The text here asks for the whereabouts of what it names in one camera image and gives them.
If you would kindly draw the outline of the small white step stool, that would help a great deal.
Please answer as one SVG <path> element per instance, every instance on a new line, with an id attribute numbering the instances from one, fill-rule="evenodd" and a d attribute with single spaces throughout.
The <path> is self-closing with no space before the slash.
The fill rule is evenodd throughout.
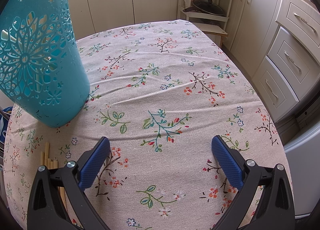
<path id="1" fill-rule="evenodd" d="M 222 47 L 223 38 L 228 36 L 228 33 L 225 32 L 222 28 L 217 25 L 210 25 L 205 23 L 193 22 L 193 24 L 199 28 L 206 35 L 214 35 L 214 42 Z"/>

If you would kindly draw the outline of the teal perforated plastic basket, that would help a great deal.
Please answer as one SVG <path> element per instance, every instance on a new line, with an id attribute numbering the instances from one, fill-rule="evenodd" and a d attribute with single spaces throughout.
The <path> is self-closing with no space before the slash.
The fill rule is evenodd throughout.
<path id="1" fill-rule="evenodd" d="M 9 0 L 1 13 L 1 91 L 56 128 L 79 113 L 89 89 L 68 0 Z"/>

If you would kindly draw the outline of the wooden chopstick bundle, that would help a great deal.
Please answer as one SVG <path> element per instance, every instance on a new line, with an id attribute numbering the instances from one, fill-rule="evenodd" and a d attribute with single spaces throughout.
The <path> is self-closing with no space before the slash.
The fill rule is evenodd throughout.
<path id="1" fill-rule="evenodd" d="M 48 169 L 57 169 L 59 167 L 59 162 L 58 160 L 52 160 L 49 157 L 49 151 L 50 151 L 50 143 L 46 142 L 44 146 L 44 151 L 41 151 L 40 153 L 40 165 L 46 166 Z M 59 191 L 62 203 L 65 209 L 67 209 L 65 189 L 63 187 L 58 187 L 58 191 Z"/>

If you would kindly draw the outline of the floral tablecloth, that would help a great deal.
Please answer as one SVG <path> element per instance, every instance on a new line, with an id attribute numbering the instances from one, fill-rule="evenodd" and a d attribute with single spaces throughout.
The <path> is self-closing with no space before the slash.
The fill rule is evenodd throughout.
<path id="1" fill-rule="evenodd" d="M 102 136 L 110 140 L 111 153 L 86 196 L 111 229 L 212 228 L 237 192 L 213 157 L 216 135 L 260 166 L 288 166 L 251 84 L 190 22 L 116 28 L 77 46 L 90 93 L 72 121 L 49 128 L 19 106 L 12 110 L 4 186 L 22 228 L 45 148 L 63 166 Z"/>

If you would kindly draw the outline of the black pan in cart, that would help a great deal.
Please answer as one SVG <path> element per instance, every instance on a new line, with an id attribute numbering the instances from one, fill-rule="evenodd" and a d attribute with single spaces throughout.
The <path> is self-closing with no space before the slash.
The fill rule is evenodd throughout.
<path id="1" fill-rule="evenodd" d="M 218 6 L 217 4 L 214 4 L 212 0 L 193 0 L 192 6 L 183 9 L 183 12 L 191 12 L 193 10 L 198 10 L 202 13 L 216 15 L 216 16 L 224 16 L 225 12 L 224 10 Z"/>

